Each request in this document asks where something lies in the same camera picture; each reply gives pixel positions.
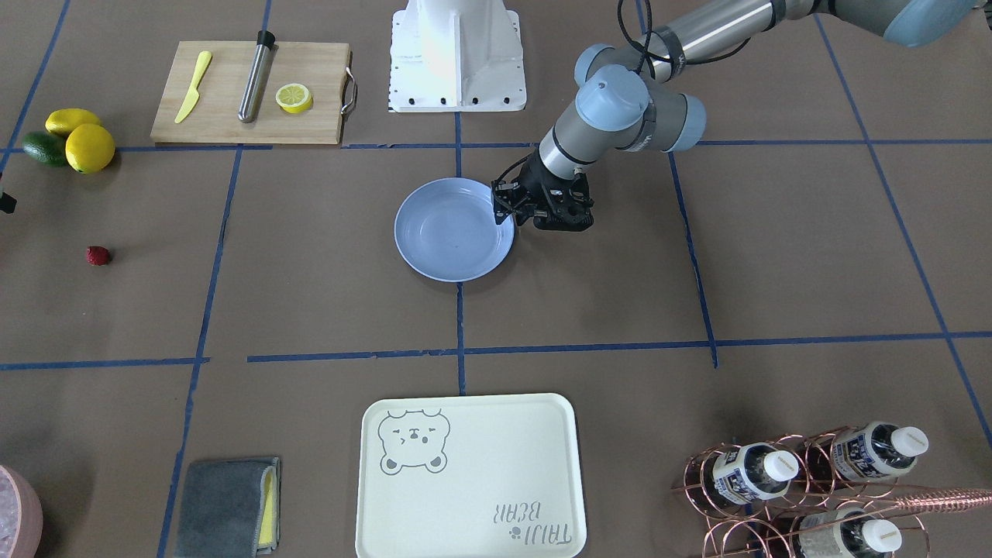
lemon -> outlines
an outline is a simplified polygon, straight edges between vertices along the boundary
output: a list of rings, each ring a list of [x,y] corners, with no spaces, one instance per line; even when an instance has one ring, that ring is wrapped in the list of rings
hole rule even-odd
[[[72,133],[72,130],[79,127],[80,124],[96,124],[99,126],[102,123],[99,116],[85,108],[63,108],[49,114],[49,119],[45,121],[45,129],[53,134],[67,138]]]
[[[313,106],[313,96],[302,83],[287,83],[276,91],[276,102],[290,114],[298,114]]]
[[[114,158],[114,138],[103,126],[80,124],[65,140],[65,159],[84,175],[106,167]]]
[[[48,132],[30,132],[24,134],[21,141],[24,152],[41,163],[50,167],[64,167],[68,165],[65,160],[65,140]]]

wooden cutting board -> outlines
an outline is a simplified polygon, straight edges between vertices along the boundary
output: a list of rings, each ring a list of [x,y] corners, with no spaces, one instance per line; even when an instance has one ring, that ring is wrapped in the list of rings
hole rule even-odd
[[[200,51],[213,53],[213,60],[197,88],[196,107],[177,124],[176,114],[186,98]],[[346,44],[277,42],[258,118],[244,124],[238,120],[238,108],[255,59],[255,42],[180,42],[152,125],[152,139],[181,143],[339,143],[344,69],[350,55]],[[276,104],[279,87],[293,82],[310,89],[310,110],[289,114]]]

lemon slice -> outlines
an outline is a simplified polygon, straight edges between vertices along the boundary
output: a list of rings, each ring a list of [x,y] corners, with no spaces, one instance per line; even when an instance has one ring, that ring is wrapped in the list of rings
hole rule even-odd
[[[313,96],[302,83],[287,83],[276,91],[276,102],[290,114],[297,114],[313,106]]]

folded cloth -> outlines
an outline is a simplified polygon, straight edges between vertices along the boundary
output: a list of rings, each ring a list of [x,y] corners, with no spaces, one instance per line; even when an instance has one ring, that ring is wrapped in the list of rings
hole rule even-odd
[[[277,457],[190,464],[176,558],[254,558],[275,550],[280,478]]]

round plate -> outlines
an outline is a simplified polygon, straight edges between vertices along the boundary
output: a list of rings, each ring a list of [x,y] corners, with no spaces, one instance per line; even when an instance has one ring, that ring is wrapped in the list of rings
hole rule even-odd
[[[503,261],[513,243],[511,218],[496,224],[491,191],[462,178],[428,182],[396,213],[396,247],[411,267],[437,281],[470,281]]]

